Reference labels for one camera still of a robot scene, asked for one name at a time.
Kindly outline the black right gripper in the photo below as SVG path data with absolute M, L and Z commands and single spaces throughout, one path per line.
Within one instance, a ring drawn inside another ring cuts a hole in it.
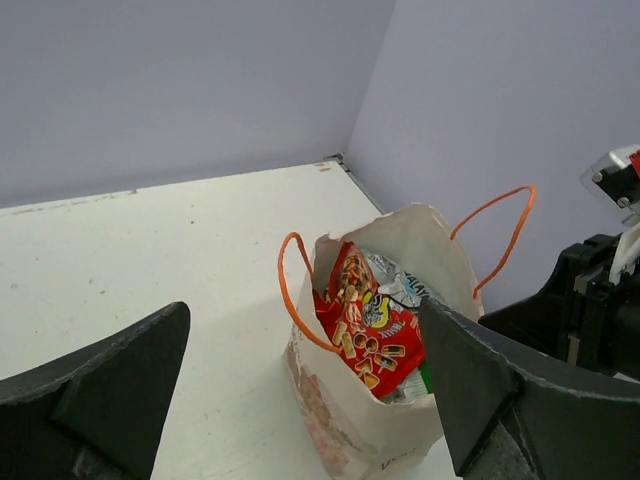
M 609 279 L 619 236 L 597 234 L 564 249 L 536 294 L 479 324 L 587 370 L 639 376 L 639 272 Z

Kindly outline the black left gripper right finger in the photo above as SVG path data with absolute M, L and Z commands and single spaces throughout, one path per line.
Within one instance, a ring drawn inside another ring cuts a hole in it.
M 636 479 L 639 386 L 570 366 L 436 300 L 419 310 L 455 474 Z

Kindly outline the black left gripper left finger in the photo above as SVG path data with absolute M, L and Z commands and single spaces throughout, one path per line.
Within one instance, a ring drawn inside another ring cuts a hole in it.
M 1 382 L 4 479 L 151 477 L 190 332 L 171 303 Z

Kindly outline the green snack bag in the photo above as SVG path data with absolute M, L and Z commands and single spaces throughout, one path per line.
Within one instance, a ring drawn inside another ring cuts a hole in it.
M 386 404 L 411 404 L 432 392 L 431 374 L 426 362 L 423 361 L 382 401 Z

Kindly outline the beige paper bag orange handles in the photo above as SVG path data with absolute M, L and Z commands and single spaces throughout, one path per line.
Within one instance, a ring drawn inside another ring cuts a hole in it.
M 433 207 L 413 204 L 339 238 L 323 236 L 302 249 L 307 272 L 300 296 L 282 296 L 293 327 L 285 358 L 305 425 L 329 475 L 371 479 L 394 465 L 422 460 L 443 434 L 434 389 L 411 404 L 386 404 L 347 366 L 316 317 L 341 245 L 383 255 L 436 292 L 436 300 L 470 320 L 484 312 L 483 281 L 450 226 Z

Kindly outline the small silver snack packet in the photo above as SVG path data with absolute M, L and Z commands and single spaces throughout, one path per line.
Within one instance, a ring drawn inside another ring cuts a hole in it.
M 390 296 L 406 309 L 417 310 L 423 298 L 437 298 L 436 292 L 391 259 L 362 251 L 375 279 L 378 290 Z

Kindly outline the small red snack packet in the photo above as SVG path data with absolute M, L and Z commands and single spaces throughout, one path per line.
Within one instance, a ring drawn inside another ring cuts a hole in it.
M 316 317 L 332 345 L 377 399 L 424 361 L 416 314 L 382 291 L 355 243 L 341 245 L 328 285 L 313 295 Z

